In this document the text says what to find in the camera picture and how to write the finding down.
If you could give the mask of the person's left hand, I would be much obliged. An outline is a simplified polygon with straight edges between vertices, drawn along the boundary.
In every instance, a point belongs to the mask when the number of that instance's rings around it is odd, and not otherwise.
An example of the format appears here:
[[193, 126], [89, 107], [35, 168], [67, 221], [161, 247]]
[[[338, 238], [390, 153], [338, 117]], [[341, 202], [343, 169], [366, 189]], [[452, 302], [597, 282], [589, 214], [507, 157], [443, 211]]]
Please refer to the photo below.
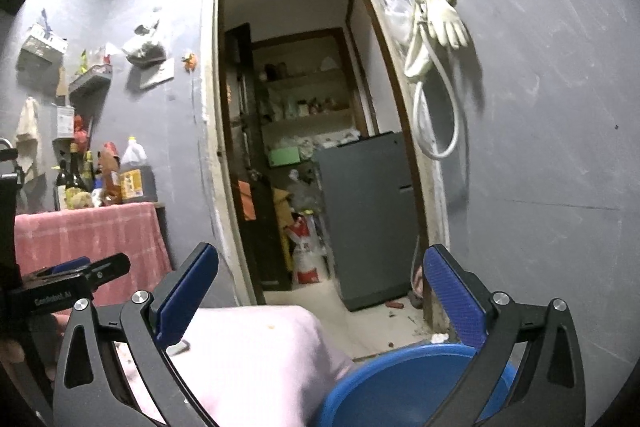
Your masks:
[[29, 361], [40, 363], [41, 369], [32, 369], [32, 377], [46, 376], [54, 381], [58, 357], [62, 346], [70, 314], [58, 312], [39, 315], [28, 320], [23, 338], [1, 339], [1, 364], [11, 381], [17, 384], [20, 379], [17, 369]]

